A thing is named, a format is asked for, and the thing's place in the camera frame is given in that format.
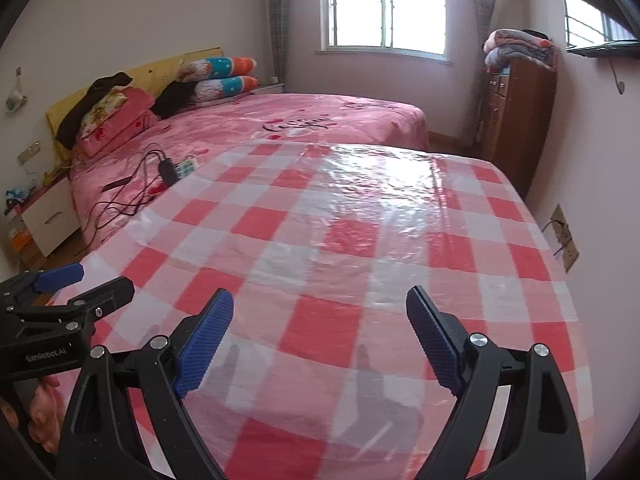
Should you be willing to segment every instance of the floral pillow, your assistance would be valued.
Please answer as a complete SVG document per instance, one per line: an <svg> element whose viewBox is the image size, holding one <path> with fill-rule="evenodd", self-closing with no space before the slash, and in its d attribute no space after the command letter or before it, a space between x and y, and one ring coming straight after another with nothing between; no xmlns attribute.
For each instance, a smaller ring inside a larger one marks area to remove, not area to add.
<svg viewBox="0 0 640 480"><path fill-rule="evenodd" d="M122 93L123 88L124 86L114 86L82 118L82 123L80 124L81 139L92 134L98 126L114 115L127 102L127 96Z"/></svg>

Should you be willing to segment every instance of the blue gripper pad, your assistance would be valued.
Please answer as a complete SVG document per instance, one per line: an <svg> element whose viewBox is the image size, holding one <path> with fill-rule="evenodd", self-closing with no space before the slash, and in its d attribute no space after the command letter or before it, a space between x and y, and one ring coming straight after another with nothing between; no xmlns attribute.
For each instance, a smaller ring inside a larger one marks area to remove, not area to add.
<svg viewBox="0 0 640 480"><path fill-rule="evenodd" d="M41 294L53 293L66 286L81 282L83 278L84 268L81 264L68 264L57 269L40 272L33 283L33 289Z"/></svg>
<svg viewBox="0 0 640 480"><path fill-rule="evenodd" d="M200 387L202 378L234 316L234 299L223 290L204 307L196 328L178 355L174 391L183 399Z"/></svg>
<svg viewBox="0 0 640 480"><path fill-rule="evenodd" d="M460 354L441 325L436 307L421 286L414 286L406 295L406 314L440 386L458 396L463 386Z"/></svg>

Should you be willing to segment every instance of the curtain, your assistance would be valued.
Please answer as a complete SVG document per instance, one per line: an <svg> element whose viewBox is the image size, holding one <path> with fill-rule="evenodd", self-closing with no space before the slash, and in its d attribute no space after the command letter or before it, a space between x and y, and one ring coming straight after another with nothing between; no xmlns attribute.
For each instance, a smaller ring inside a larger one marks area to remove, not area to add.
<svg viewBox="0 0 640 480"><path fill-rule="evenodd" d="M474 0L478 17L478 38L484 42L489 37L491 18L494 15L496 0ZM472 145L479 135L480 114L482 107L482 82L484 81L484 53L479 47L478 69L474 79L472 101L467 114L463 142Z"/></svg>
<svg viewBox="0 0 640 480"><path fill-rule="evenodd" d="M289 0L267 0L269 12L269 32L273 71L279 83L284 83L287 73L289 53Z"/></svg>

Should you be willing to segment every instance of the nightstand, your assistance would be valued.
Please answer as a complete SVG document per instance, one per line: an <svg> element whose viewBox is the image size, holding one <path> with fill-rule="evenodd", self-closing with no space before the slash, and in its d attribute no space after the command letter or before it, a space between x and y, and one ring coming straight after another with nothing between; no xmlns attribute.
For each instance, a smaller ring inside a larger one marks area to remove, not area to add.
<svg viewBox="0 0 640 480"><path fill-rule="evenodd" d="M275 85L258 86L255 90L252 90L254 94L283 94L284 83L277 83Z"/></svg>
<svg viewBox="0 0 640 480"><path fill-rule="evenodd" d="M80 228L66 176L37 191L20 207L19 214L45 257Z"/></svg>

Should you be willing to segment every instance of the yellow headboard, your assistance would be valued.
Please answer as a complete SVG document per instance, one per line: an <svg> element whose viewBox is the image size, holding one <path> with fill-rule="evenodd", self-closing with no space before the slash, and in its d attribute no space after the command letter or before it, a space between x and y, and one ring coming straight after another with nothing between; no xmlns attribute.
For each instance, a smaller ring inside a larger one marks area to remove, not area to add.
<svg viewBox="0 0 640 480"><path fill-rule="evenodd" d="M162 93L162 90L164 90L171 81L175 80L176 76L178 75L178 70L180 70L180 67L185 63L203 59L204 57L222 56L224 56L224 54L222 53L222 49L220 48L199 50L197 52L182 54L181 56L161 59L160 61L148 63L136 68L131 68L129 70L125 70L124 72L126 72L130 77L133 78L133 81L131 82L132 85L142 88L146 92L153 94L154 97L158 97ZM60 126L62 119L65 118L71 108L76 106L76 103L82 97L84 97L88 88L89 87L83 88L65 97L64 99L60 99L60 101L48 108L45 112L47 123L49 123L50 132L54 139L53 143L56 147L56 153L58 154L58 157L62 162L70 160L71 153L67 149L65 149L62 144L56 141L56 133L58 131L58 127Z"/></svg>

